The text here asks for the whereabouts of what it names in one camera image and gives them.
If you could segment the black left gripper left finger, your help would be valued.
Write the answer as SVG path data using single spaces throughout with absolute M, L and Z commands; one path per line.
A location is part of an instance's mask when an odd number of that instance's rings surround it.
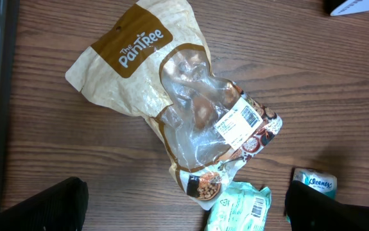
M 0 231 L 81 231 L 88 201 L 87 183 L 72 176 L 0 212 Z

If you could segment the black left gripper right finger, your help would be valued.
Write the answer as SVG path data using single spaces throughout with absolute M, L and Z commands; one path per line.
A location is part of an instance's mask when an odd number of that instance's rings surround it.
M 369 207 L 339 203 L 299 181 L 287 190 L 285 210 L 292 231 L 369 231 Z

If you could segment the light teal snack packet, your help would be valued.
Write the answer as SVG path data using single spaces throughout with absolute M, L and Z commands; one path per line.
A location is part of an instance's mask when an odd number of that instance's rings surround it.
M 264 231 L 271 190 L 232 182 L 210 210 L 205 231 Z

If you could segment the cream brown bread bag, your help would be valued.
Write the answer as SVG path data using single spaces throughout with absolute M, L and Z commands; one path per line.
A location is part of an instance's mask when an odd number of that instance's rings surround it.
M 136 2 L 65 79 L 93 104 L 143 118 L 176 183 L 205 210 L 282 127 L 272 109 L 213 74 L 187 1 Z

